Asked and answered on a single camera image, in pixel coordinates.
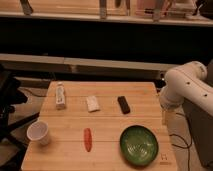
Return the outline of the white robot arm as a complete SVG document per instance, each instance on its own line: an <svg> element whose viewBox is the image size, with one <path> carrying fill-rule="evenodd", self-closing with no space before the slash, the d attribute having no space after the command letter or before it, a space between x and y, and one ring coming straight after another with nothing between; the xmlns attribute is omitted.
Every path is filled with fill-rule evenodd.
<svg viewBox="0 0 213 171"><path fill-rule="evenodd" d="M174 110L187 99L213 117L213 87L204 82L207 67L199 61L170 68L164 75L166 85L160 90L162 123L167 124Z"/></svg>

